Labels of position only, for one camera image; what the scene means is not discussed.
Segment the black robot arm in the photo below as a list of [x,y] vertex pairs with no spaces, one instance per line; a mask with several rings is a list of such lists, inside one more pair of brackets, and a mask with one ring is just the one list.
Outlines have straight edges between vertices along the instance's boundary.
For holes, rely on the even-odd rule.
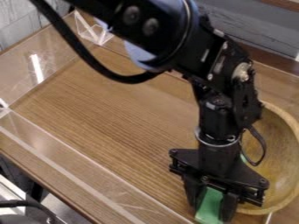
[[261,206],[268,180],[241,147],[261,117],[252,60],[216,28],[193,0],[68,0],[125,41],[144,73],[122,76],[82,48],[80,57],[109,79],[140,83],[173,70],[190,83],[200,107],[194,150],[172,149],[169,170],[181,177],[188,203],[212,224],[229,224],[243,203]]

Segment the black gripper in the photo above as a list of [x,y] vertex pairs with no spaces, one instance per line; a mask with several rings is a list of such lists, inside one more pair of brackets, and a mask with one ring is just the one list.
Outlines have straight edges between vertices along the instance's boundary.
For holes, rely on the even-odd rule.
[[249,166],[257,167],[265,154],[267,146],[261,144],[261,155],[252,160],[239,140],[221,144],[200,141],[197,149],[169,150],[169,171],[181,177],[193,210],[201,205],[207,187],[224,193],[219,210],[223,222],[231,222],[237,204],[247,202],[256,207],[263,206],[269,183]]

